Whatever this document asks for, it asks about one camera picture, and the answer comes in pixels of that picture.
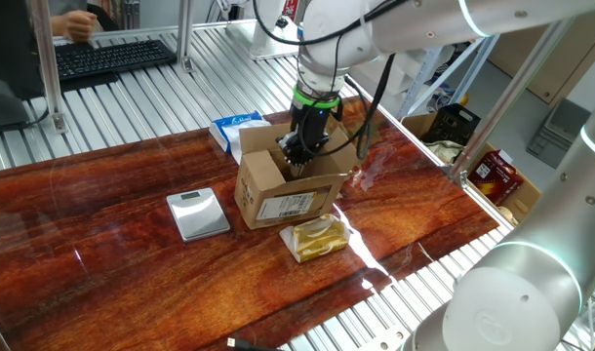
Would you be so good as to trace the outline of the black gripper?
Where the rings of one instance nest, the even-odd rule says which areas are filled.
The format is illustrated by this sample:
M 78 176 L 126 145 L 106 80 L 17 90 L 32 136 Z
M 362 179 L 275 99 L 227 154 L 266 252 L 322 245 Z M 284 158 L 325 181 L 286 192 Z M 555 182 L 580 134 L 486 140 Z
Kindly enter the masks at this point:
M 295 134 L 286 134 L 276 138 L 276 142 L 289 165 L 294 168 L 299 165 L 307 165 L 330 141 L 326 133 L 326 125 L 332 111 L 331 107 L 320 108 L 307 104 L 298 105 L 296 102 L 291 105 L 291 130 Z

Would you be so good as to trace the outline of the bare person hand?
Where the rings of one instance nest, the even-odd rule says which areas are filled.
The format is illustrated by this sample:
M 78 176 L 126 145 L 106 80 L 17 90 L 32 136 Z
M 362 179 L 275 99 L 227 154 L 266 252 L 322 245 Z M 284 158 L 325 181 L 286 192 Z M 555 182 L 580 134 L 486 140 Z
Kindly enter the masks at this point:
M 86 11 L 72 11 L 58 17 L 58 34 L 74 43 L 88 43 L 92 38 L 98 17 Z

